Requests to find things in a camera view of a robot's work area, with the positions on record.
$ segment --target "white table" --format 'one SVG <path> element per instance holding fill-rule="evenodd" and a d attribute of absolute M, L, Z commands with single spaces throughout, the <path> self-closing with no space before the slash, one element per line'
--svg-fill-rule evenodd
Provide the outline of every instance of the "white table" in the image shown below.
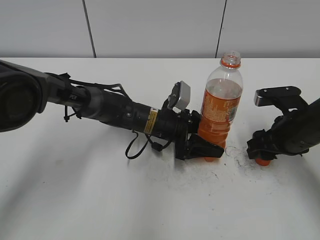
<path fill-rule="evenodd" d="M 200 110 L 219 59 L 4 58 L 73 79 L 122 83 L 156 108 L 183 80 Z M 244 91 L 220 161 L 174 160 L 147 147 L 128 161 L 134 135 L 90 119 L 63 120 L 48 103 L 24 127 L 0 133 L 1 240 L 315 240 L 320 236 L 320 147 L 281 155 L 268 167 L 248 159 L 252 133 L 280 111 L 256 107 L 255 90 L 297 86 L 320 97 L 320 59 L 243 59 Z M 141 134 L 137 151 L 145 142 Z"/>

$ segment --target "warning label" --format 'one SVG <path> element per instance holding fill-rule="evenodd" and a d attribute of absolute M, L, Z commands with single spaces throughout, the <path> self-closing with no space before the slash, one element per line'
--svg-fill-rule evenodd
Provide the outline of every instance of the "warning label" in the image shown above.
<path fill-rule="evenodd" d="M 143 131 L 145 134 L 152 133 L 152 130 L 154 129 L 154 125 L 157 119 L 157 115 L 158 115 L 158 109 L 151 107 L 149 116 L 148 116 L 148 121 L 146 122 L 144 131 Z"/>

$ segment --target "orange bottle cap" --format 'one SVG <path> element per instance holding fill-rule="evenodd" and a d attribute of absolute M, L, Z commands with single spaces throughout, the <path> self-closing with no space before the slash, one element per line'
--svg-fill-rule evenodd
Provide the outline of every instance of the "orange bottle cap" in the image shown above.
<path fill-rule="evenodd" d="M 237 51 L 227 51 L 221 58 L 220 63 L 221 65 L 227 68 L 232 68 L 232 69 L 240 68 L 241 66 L 240 53 Z"/>
<path fill-rule="evenodd" d="M 263 159 L 261 159 L 261 158 L 257 158 L 257 159 L 255 160 L 255 162 L 256 162 L 257 164 L 259 164 L 260 166 L 266 167 L 266 166 L 268 166 L 268 165 L 271 163 L 271 160 L 263 160 Z"/>

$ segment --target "plastic bottle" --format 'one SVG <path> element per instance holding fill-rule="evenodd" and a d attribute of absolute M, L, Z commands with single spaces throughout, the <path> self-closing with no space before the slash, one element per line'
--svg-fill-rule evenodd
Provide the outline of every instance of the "plastic bottle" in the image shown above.
<path fill-rule="evenodd" d="M 220 61 L 220 67 L 214 70 L 205 86 L 201 122 L 198 135 L 206 141 L 222 148 L 226 147 L 226 138 L 235 118 L 243 90 L 240 53 L 229 51 Z M 215 157 L 205 157 L 212 162 Z"/>

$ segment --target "bottle label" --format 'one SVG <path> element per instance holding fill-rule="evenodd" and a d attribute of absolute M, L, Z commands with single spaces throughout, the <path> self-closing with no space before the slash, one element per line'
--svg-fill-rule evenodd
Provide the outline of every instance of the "bottle label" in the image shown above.
<path fill-rule="evenodd" d="M 234 99 L 222 99 L 205 90 L 201 112 L 212 122 L 229 123 L 235 118 L 239 101 L 240 96 Z"/>

